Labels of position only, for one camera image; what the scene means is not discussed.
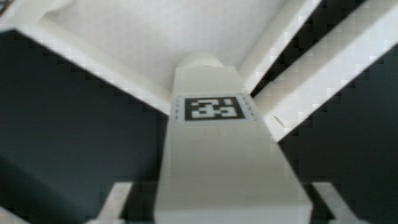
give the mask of white post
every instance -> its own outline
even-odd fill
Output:
[[[156,224],[307,224],[310,201],[232,67],[175,69]]]
[[[97,219],[90,220],[86,224],[122,224],[120,212],[127,200],[127,194],[133,187],[133,183],[115,183],[106,201],[102,204],[102,209],[97,215]]]
[[[312,183],[312,186],[333,215],[330,224],[367,224],[365,221],[357,219],[332,184]]]

